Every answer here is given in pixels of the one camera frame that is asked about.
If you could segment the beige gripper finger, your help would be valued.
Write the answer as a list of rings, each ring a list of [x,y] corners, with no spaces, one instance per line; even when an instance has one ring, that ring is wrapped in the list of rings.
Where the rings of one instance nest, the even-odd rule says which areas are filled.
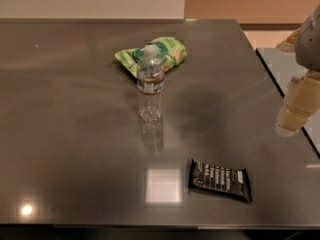
[[[289,88],[276,119],[275,131],[291,137],[320,110],[320,72],[308,70],[296,85]]]

